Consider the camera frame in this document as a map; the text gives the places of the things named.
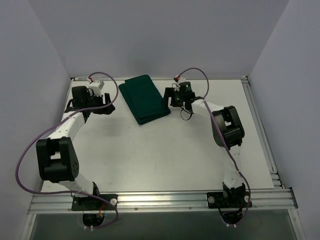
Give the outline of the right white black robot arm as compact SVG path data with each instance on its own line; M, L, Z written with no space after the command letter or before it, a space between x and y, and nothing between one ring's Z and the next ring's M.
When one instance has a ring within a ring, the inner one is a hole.
M240 196L246 195L246 181L240 171L240 150L245 136L244 127L237 109L219 106L196 96L189 81L175 80L164 90L163 105L181 108L190 115L210 117L213 139L222 152L229 157L223 161L222 200L227 206L234 206Z

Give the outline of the dark green surgical cloth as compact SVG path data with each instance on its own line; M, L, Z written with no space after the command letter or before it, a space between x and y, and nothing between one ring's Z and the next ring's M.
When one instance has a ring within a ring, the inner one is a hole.
M163 105L163 97L147 74L120 84L119 90L139 125L165 117L171 110Z

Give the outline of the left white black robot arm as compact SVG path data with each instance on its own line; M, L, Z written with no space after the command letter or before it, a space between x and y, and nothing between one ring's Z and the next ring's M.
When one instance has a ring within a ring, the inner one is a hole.
M80 173L73 140L91 114L110 115L116 109L109 93L102 93L102 88L103 84L98 81L73 87L72 98L62 116L63 123L46 139L36 142L40 178L74 191L90 210L100 206L101 197L97 185Z

